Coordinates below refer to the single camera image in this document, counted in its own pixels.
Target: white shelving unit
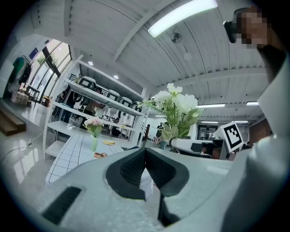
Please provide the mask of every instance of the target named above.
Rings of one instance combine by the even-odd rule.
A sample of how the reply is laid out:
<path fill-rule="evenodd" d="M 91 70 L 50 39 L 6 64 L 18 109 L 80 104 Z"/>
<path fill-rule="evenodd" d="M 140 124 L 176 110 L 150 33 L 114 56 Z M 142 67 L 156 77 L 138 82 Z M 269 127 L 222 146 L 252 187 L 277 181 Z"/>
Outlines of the white shelving unit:
<path fill-rule="evenodd" d="M 142 121 L 143 121 L 144 117 L 146 117 L 146 119 L 148 117 L 149 111 L 147 111 L 147 114 L 145 115 L 143 112 L 135 111 L 134 109 L 129 108 L 127 106 L 124 106 L 123 104 L 116 102 L 116 101 L 114 101 L 114 100 L 112 100 L 112 99 L 110 99 L 102 94 L 98 94 L 98 93 L 94 92 L 93 90 L 90 90 L 88 88 L 84 88 L 84 87 L 78 85 L 77 83 L 70 81 L 68 79 L 68 76 L 70 75 L 70 72 L 75 65 L 77 65 L 78 63 L 83 63 L 81 61 L 81 59 L 82 59 L 82 55 L 77 60 L 75 60 L 74 62 L 71 62 L 71 64 L 69 64 L 69 67 L 67 68 L 67 70 L 65 72 L 63 72 L 61 74 L 61 76 L 59 77 L 58 86 L 56 87 L 55 92 L 53 93 L 54 97 L 52 98 L 52 101 L 51 101 L 50 106 L 48 108 L 48 114 L 46 116 L 46 121 L 45 121 L 45 125 L 44 125 L 44 132 L 43 132 L 43 155 L 44 155 L 44 158 L 45 158 L 46 154 L 52 155 L 52 156 L 57 156 L 58 153 L 61 151 L 62 146 L 64 145 L 64 143 L 56 140 L 52 145 L 50 145 L 47 149 L 45 149 L 47 128 L 51 128 L 55 131 L 59 131 L 61 133 L 69 135 L 69 136 L 72 136 L 74 134 L 81 134 L 81 135 L 85 135 L 85 136 L 90 136 L 90 133 L 87 130 L 81 129 L 79 127 L 75 127 L 75 126 L 68 124 L 68 123 L 65 123 L 63 121 L 50 122 L 53 106 L 58 106 L 64 110 L 67 110 L 69 112 L 72 112 L 74 114 L 77 114 L 77 115 L 80 115 L 80 116 L 83 116 L 86 118 L 94 117 L 92 115 L 85 114 L 81 111 L 70 108 L 64 104 L 60 104 L 60 103 L 57 103 L 55 101 L 57 94 L 60 93 L 61 86 L 63 85 L 64 82 L 68 83 L 68 85 L 71 87 L 72 91 L 74 91 L 80 95 L 83 95 L 83 96 L 90 98 L 92 100 L 99 101 L 99 102 L 105 104 L 106 106 L 109 106 L 111 108 L 115 108 L 121 112 L 125 112 L 127 114 L 135 116 L 133 127 L 127 127 L 127 126 L 124 126 L 121 124 L 116 124 L 116 123 L 113 123 L 110 121 L 102 120 L 102 122 L 104 124 L 108 124 L 108 125 L 117 126 L 117 127 L 123 128 L 123 129 L 131 130 L 131 135 L 130 135 L 129 140 L 119 139 L 119 138 L 115 138 L 115 137 L 109 137 L 106 135 L 99 136 L 103 139 L 115 141 L 120 147 L 130 148 L 130 147 L 137 145 L 138 138 L 139 138 L 139 135 L 141 133 Z M 98 70 L 92 66 L 89 66 L 88 68 L 91 68 L 92 70 L 94 70 L 96 72 L 100 72 L 100 70 Z"/>
<path fill-rule="evenodd" d="M 53 144 L 51 144 L 47 149 L 46 149 L 46 154 L 52 155 L 57 157 L 58 153 L 60 150 L 63 148 L 63 145 L 65 145 L 64 142 L 56 140 Z"/>
<path fill-rule="evenodd" d="M 68 83 L 68 85 L 71 87 L 72 91 L 79 93 L 87 98 L 99 101 L 99 102 L 101 102 L 109 107 L 118 109 L 118 110 L 125 112 L 127 114 L 130 114 L 130 115 L 145 116 L 145 114 L 143 114 L 139 111 L 136 111 L 130 107 L 124 106 L 123 104 L 121 104 L 117 101 L 114 101 L 114 100 L 112 100 L 112 99 L 110 99 L 102 94 L 99 94 L 91 89 L 88 89 L 88 88 L 85 88 L 81 85 L 78 85 L 74 81 L 70 81 L 68 79 L 65 79 L 64 81 L 66 81 Z"/>
<path fill-rule="evenodd" d="M 77 114 L 77 115 L 83 116 L 83 117 L 85 117 L 85 118 L 93 118 L 93 117 L 95 117 L 94 115 L 85 114 L 85 113 L 83 113 L 83 112 L 80 112 L 80 111 L 78 111 L 78 110 L 76 110 L 76 109 L 72 109 L 72 108 L 67 107 L 67 106 L 65 106 L 65 105 L 63 105 L 63 104 L 61 104 L 61 103 L 58 103 L 58 102 L 54 102 L 53 104 L 56 105 L 56 106 L 58 106 L 58 107 L 60 107 L 60 108 L 63 108 L 63 109 L 66 110 L 66 111 L 69 111 L 69 112 L 71 112 L 71 113 L 74 113 L 74 114 Z M 104 119 L 101 119 L 101 121 L 102 121 L 103 124 L 108 124 L 108 125 L 112 125 L 112 126 L 117 126 L 117 127 L 121 127 L 121 128 L 123 128 L 123 129 L 131 130 L 131 131 L 134 131 L 134 130 L 135 130 L 135 129 L 132 128 L 132 127 L 128 127 L 128 126 L 124 126 L 124 125 L 121 125 L 121 124 L 117 124 L 117 123 L 114 123 L 114 122 L 111 122 L 111 121 L 107 121 L 107 120 L 104 120 Z"/>

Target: metal shelf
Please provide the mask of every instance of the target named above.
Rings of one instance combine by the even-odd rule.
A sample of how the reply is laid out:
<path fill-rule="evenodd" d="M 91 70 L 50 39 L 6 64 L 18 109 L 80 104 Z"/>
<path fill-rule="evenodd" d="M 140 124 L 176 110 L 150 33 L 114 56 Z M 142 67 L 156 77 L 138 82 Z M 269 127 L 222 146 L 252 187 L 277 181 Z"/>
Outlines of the metal shelf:
<path fill-rule="evenodd" d="M 68 79 L 65 79 L 65 81 L 69 84 L 69 86 L 71 87 L 72 91 L 78 93 L 78 94 L 81 94 L 87 98 L 90 98 L 92 100 L 96 100 L 96 101 L 99 101 L 109 107 L 113 107 L 113 108 L 116 108 L 122 112 L 125 112 L 127 114 L 130 114 L 130 115 L 135 115 L 135 116 L 145 116 L 144 114 L 142 114 L 141 112 L 139 111 L 136 111 L 130 107 L 127 107 L 127 106 L 124 106 L 123 104 L 117 102 L 117 101 L 114 101 L 102 94 L 99 94 L 89 88 L 85 88 L 81 85 L 78 85 L 76 84 L 74 81 L 70 81 Z"/>
<path fill-rule="evenodd" d="M 57 157 L 60 150 L 63 148 L 63 145 L 65 145 L 64 142 L 56 140 L 45 150 L 45 153 Z"/>
<path fill-rule="evenodd" d="M 73 126 L 73 125 L 65 123 L 63 121 L 49 122 L 47 124 L 47 127 L 50 127 L 56 131 L 62 132 L 62 133 L 69 135 L 69 136 L 73 136 L 74 134 L 91 136 L 91 134 L 87 130 L 81 129 L 79 127 Z M 119 138 L 110 137 L 110 136 L 106 136 L 106 135 L 99 135 L 99 138 L 102 138 L 104 140 L 112 140 L 112 141 L 116 142 L 116 144 L 120 147 L 131 148 L 131 147 L 135 146 L 129 140 L 119 139 Z"/>
<path fill-rule="evenodd" d="M 85 118 L 93 118 L 93 117 L 95 117 L 94 115 L 85 114 L 83 112 L 80 112 L 80 111 L 78 111 L 76 109 L 73 109 L 73 108 L 70 108 L 68 106 L 65 106 L 65 105 L 63 105 L 61 103 L 58 103 L 58 102 L 54 102 L 53 104 L 56 105 L 56 106 L 58 106 L 58 107 L 60 107 L 60 108 L 63 108 L 66 111 L 69 111 L 69 112 L 72 112 L 74 114 L 83 116 Z M 122 124 L 117 124 L 117 123 L 114 123 L 114 122 L 111 122 L 111 121 L 107 121 L 107 120 L 104 120 L 104 119 L 100 119 L 100 120 L 101 120 L 101 122 L 103 124 L 108 124 L 108 125 L 120 127 L 120 128 L 126 129 L 126 130 L 135 131 L 135 129 L 133 129 L 132 127 L 127 127 L 127 126 L 124 126 Z"/>

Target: tiled tabletop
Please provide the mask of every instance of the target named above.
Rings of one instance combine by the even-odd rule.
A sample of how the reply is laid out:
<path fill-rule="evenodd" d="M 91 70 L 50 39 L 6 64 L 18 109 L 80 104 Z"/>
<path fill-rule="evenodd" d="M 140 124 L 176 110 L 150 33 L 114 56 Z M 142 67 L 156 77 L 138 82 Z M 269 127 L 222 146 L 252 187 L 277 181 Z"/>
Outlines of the tiled tabletop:
<path fill-rule="evenodd" d="M 96 150 L 98 153 L 112 155 L 124 151 L 117 145 L 106 145 L 102 141 L 102 139 L 98 139 Z M 91 142 L 92 138 L 89 136 L 79 134 L 71 136 L 53 162 L 45 179 L 46 184 L 52 183 L 78 165 L 96 159 L 94 152 L 90 151 Z M 144 170 L 141 176 L 140 189 L 145 191 L 146 199 L 152 194 L 153 181 L 147 169 Z"/>

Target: ceiling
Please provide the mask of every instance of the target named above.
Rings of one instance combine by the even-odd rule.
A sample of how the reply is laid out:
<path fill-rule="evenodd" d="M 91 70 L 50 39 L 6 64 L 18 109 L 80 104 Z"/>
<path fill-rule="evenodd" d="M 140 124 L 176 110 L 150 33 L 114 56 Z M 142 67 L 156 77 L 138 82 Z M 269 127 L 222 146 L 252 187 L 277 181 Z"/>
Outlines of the ceiling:
<path fill-rule="evenodd" d="M 248 6 L 245 0 L 216 0 L 218 8 L 191 16 L 159 35 L 147 29 L 165 14 L 189 0 L 41 0 L 31 9 L 34 31 L 69 44 L 82 61 L 92 61 L 106 74 L 139 94 L 143 88 L 154 95 L 173 82 L 183 94 L 193 94 L 199 104 L 227 103 L 233 107 L 207 109 L 203 116 L 245 118 L 256 121 L 256 101 L 268 81 L 265 64 L 256 49 L 231 44 L 223 21 L 235 9 Z M 174 44 L 172 32 L 182 35 Z M 184 54 L 192 59 L 186 61 Z M 83 75 L 105 87 L 116 84 L 81 66 Z"/>

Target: person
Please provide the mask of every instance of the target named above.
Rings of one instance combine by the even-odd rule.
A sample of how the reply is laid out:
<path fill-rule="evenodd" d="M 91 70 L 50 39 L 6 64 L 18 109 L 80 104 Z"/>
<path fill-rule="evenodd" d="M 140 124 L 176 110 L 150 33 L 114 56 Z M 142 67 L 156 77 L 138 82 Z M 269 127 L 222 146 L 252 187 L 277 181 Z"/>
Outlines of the person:
<path fill-rule="evenodd" d="M 165 147 L 168 144 L 168 140 L 164 139 L 162 137 L 162 135 L 159 137 L 159 139 L 160 139 L 160 147 L 159 148 L 162 149 L 162 150 L 165 150 Z"/>
<path fill-rule="evenodd" d="M 67 97 L 67 95 L 68 95 L 70 89 L 71 89 L 70 86 L 68 86 L 68 87 L 67 87 L 67 88 L 66 88 L 66 89 L 65 89 L 65 90 L 60 94 L 58 102 L 64 103 L 64 101 L 65 101 L 65 99 L 66 99 L 66 97 Z M 75 104 L 76 102 L 77 102 L 77 101 L 76 101 L 76 98 L 75 98 L 75 96 L 74 96 L 74 92 L 71 91 L 71 93 L 70 93 L 69 96 L 68 96 L 67 102 L 66 102 L 65 104 L 66 104 L 67 106 L 69 106 L 70 108 L 73 108 L 73 106 L 74 106 L 74 104 Z M 55 116 L 59 117 L 60 113 L 61 113 L 61 109 L 60 109 L 60 108 L 57 108 L 57 109 L 56 109 L 56 112 L 55 112 Z M 63 110 L 63 114 L 62 114 L 60 120 L 64 121 L 65 123 L 68 123 L 71 114 L 72 114 L 71 112 L 66 111 L 66 110 Z"/>
<path fill-rule="evenodd" d="M 120 120 L 119 118 L 116 118 L 113 122 L 118 124 L 119 120 Z M 117 136 L 118 137 L 119 134 L 121 133 L 121 131 L 117 130 L 116 126 L 113 126 L 111 133 L 112 133 L 113 136 Z"/>
<path fill-rule="evenodd" d="M 97 87 L 96 90 L 95 90 L 97 93 L 101 94 L 102 92 L 102 89 Z M 89 99 L 89 103 L 87 104 L 86 108 L 84 109 L 83 113 L 85 114 L 89 114 L 89 115 L 93 115 L 94 114 L 94 111 L 95 111 L 95 107 L 99 107 L 99 108 L 104 108 L 105 105 L 101 104 L 101 103 L 98 103 L 94 100 L 91 100 Z M 84 122 L 85 120 L 87 120 L 85 117 L 83 117 L 82 119 L 82 123 L 81 123 L 81 126 L 80 128 L 82 129 L 85 129 L 85 126 L 84 126 Z"/>
<path fill-rule="evenodd" d="M 244 150 L 244 149 L 246 149 L 246 144 L 243 144 L 243 147 L 241 150 Z"/>
<path fill-rule="evenodd" d="M 246 147 L 245 147 L 245 149 L 250 149 L 251 147 L 250 147 L 250 142 L 248 141 L 247 143 L 246 143 Z"/>
<path fill-rule="evenodd" d="M 239 8 L 234 11 L 233 21 L 224 22 L 224 27 L 231 43 L 235 43 L 238 36 L 243 44 L 257 48 L 265 62 L 268 80 L 272 82 L 286 58 L 286 52 L 265 13 L 255 6 Z"/>
<path fill-rule="evenodd" d="M 163 129 L 162 124 L 160 123 L 160 125 L 157 127 L 157 133 L 156 133 L 156 137 L 160 137 L 161 136 L 161 131 L 159 129 Z"/>

